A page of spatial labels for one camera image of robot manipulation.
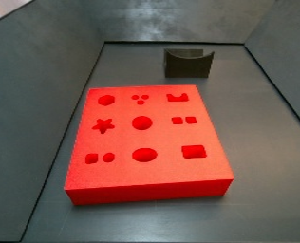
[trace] red foam block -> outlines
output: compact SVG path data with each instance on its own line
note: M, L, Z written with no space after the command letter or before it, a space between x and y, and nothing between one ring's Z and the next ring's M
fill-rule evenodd
M193 85L88 91L64 183L75 205L222 196L232 179Z

